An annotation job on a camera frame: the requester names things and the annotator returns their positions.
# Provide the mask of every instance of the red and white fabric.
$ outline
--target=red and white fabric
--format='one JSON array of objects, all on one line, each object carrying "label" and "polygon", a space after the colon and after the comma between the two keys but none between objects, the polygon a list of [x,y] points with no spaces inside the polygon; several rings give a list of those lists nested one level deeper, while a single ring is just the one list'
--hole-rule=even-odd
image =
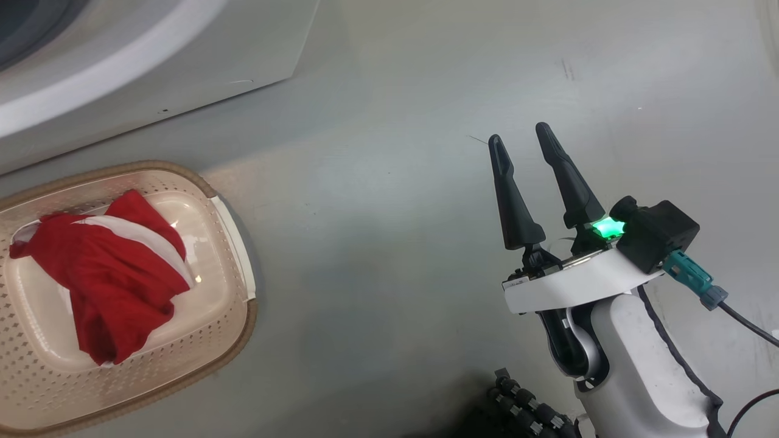
[{"label": "red and white fabric", "polygon": [[10,256],[32,256],[69,291],[79,348],[98,365],[141,349],[194,285],[182,238],[135,190],[103,216],[42,217],[14,235]]}]

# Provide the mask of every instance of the basket rim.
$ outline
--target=basket rim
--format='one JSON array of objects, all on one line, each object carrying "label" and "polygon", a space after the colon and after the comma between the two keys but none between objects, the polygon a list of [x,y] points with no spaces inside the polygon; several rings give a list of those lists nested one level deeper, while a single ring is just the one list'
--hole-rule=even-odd
[{"label": "basket rim", "polygon": [[[58,179],[53,182],[38,185],[31,189],[23,190],[0,200],[0,211],[8,210],[9,208],[60,190],[69,189],[89,182],[95,182],[100,179],[127,175],[139,171],[167,171],[174,173],[188,179],[190,182],[195,184],[198,189],[203,191],[203,194],[206,196],[206,198],[213,198],[217,195],[216,190],[214,190],[213,187],[211,187],[211,185],[206,182],[205,179],[203,179],[203,177],[194,171],[168,161],[148,160],[110,166],[94,171],[87,171],[78,175],[73,175]],[[254,331],[256,321],[257,301],[256,299],[250,299],[246,302],[246,321],[244,322],[243,329],[241,330],[241,334],[238,336],[238,339],[236,339],[233,345],[230,346],[230,348],[220,357],[214,359],[199,369],[191,371],[190,373],[185,374],[184,376],[181,376],[176,380],[168,382],[165,385],[151,390],[145,394],[141,394],[130,400],[123,401],[122,403],[111,406],[110,408],[101,409],[100,411],[84,415],[77,419],[72,419],[66,422],[38,429],[14,429],[0,425],[0,437],[61,436],[65,435],[66,433],[73,433],[81,429],[95,426],[108,420],[116,419],[122,415],[144,408],[154,403],[155,401],[162,400],[163,398],[179,392],[186,387],[190,387],[194,383],[197,383],[206,376],[209,376],[211,373],[221,369],[233,359],[235,359],[235,357],[248,344],[249,338],[252,336],[252,332]]]},{"label": "basket rim", "polygon": [[213,198],[217,195],[217,191],[214,190],[213,187],[211,187],[211,185],[206,182],[202,176],[198,175],[194,171],[169,161],[147,160],[87,171],[78,175],[67,176],[56,181],[47,182],[31,189],[23,190],[0,200],[0,211],[8,210],[9,208],[15,207],[21,203],[26,203],[42,196],[50,195],[53,192],[70,189],[71,187],[76,187],[77,185],[86,184],[88,182],[95,182],[99,179],[136,173],[138,171],[168,171],[170,173],[187,178],[190,182],[195,184],[198,189],[203,191],[203,194],[206,195],[206,198]]}]

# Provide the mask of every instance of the scuff mark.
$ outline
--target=scuff mark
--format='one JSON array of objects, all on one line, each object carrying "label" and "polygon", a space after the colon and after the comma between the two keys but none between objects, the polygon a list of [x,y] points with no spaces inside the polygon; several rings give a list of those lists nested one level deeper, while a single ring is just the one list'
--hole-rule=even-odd
[{"label": "scuff mark", "polygon": [[560,58],[560,61],[562,62],[562,71],[566,73],[566,79],[571,79],[568,76],[568,66],[566,65],[566,59],[565,58]]},{"label": "scuff mark", "polygon": [[32,153],[35,151],[35,145],[32,143],[28,143],[25,147],[22,148],[22,152],[19,155],[19,158],[24,158],[32,155]]},{"label": "scuff mark", "polygon": [[573,82],[576,80],[576,74],[573,72],[573,66],[570,62],[566,63],[565,58],[560,58],[560,62],[562,63],[562,71],[566,74],[566,79]]}]

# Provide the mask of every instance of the floor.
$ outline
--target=floor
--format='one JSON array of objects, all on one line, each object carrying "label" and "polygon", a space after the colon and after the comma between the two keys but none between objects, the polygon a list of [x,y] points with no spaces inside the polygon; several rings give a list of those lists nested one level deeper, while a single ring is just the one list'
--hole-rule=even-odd
[{"label": "floor", "polygon": [[[572,233],[539,121],[607,209],[670,199],[699,221],[689,254],[734,308],[779,328],[765,4],[323,0],[292,79],[1,177],[6,195],[174,161],[230,202],[259,257],[261,313],[237,359],[74,436],[413,436],[446,427],[504,366],[581,412],[537,318],[503,301],[520,254],[502,247],[488,152],[471,138],[502,135],[553,242]],[[779,351],[667,279],[650,289],[726,400],[723,422],[779,386]],[[777,407],[758,407],[741,436],[779,433]]]}]

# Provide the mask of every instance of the teal cable connector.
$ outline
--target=teal cable connector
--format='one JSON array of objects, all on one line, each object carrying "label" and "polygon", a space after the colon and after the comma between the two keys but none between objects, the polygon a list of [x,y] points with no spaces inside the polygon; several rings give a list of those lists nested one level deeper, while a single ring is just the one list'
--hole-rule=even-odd
[{"label": "teal cable connector", "polygon": [[713,278],[682,251],[672,252],[663,263],[663,270],[695,292],[701,304],[709,310],[716,309],[728,297],[728,293],[723,288],[712,285]]}]

